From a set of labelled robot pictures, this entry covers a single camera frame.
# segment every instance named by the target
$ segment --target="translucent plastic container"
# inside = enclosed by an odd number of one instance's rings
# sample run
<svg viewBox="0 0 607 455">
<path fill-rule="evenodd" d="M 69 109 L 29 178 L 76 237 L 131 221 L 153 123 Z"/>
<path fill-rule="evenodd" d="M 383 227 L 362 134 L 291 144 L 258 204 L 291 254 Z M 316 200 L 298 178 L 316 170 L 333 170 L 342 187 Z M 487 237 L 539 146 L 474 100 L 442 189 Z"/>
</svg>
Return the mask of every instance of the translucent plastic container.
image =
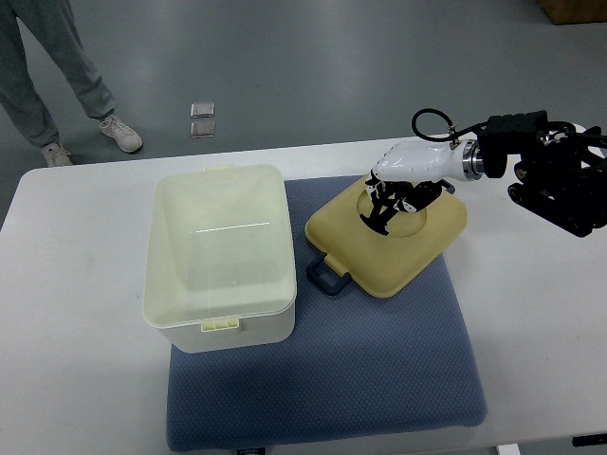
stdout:
<svg viewBox="0 0 607 455">
<path fill-rule="evenodd" d="M 285 183 L 269 165 L 172 175 L 156 187 L 143 303 L 181 351 L 271 343 L 295 324 Z"/>
</svg>

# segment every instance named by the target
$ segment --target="white table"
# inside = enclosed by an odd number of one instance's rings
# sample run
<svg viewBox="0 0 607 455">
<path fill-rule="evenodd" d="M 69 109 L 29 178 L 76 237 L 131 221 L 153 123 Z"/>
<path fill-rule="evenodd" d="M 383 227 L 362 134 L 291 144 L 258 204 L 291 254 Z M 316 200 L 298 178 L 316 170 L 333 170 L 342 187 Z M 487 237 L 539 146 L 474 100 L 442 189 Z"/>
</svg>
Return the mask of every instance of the white table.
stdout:
<svg viewBox="0 0 607 455">
<path fill-rule="evenodd" d="M 0 453 L 170 453 L 171 346 L 141 314 L 160 178 L 225 163 L 270 163 L 285 179 L 364 174 L 399 140 L 26 174 L 0 232 Z M 272 455 L 390 454 L 607 431 L 607 229 L 578 239 L 554 227 L 509 200 L 512 181 L 510 169 L 501 180 L 454 182 L 469 225 L 445 252 L 486 393 L 485 423 L 279 446 Z"/>
</svg>

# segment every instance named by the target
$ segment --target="white sneaker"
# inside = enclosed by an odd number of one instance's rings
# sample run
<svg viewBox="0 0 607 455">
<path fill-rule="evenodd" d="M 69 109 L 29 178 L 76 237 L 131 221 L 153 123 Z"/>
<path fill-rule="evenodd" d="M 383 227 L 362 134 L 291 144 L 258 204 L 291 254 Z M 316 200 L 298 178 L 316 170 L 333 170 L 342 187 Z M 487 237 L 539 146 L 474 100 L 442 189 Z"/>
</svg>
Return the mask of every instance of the white sneaker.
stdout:
<svg viewBox="0 0 607 455">
<path fill-rule="evenodd" d="M 72 166 L 74 164 L 68 158 L 71 153 L 64 149 L 60 144 L 55 144 L 54 142 L 43 147 L 42 155 L 46 158 L 46 163 L 49 168 Z"/>
<path fill-rule="evenodd" d="M 131 128 L 122 123 L 122 120 L 117 115 L 112 114 L 105 118 L 99 125 L 101 131 L 112 137 L 118 143 L 118 146 L 123 152 L 131 154 L 136 152 L 143 145 L 141 137 Z"/>
</svg>

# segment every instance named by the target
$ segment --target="gray pants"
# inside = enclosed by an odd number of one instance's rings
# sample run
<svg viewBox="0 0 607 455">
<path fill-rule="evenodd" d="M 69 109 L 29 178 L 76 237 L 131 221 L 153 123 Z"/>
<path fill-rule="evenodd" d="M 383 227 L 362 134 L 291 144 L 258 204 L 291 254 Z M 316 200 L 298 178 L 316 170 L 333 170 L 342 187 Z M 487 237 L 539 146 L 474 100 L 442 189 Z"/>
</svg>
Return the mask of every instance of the gray pants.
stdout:
<svg viewBox="0 0 607 455">
<path fill-rule="evenodd" d="M 59 131 L 29 77 L 17 17 L 62 70 L 84 112 L 103 119 L 116 107 L 95 65 L 84 55 L 69 0 L 0 0 L 0 103 L 29 143 L 59 142 Z"/>
</svg>

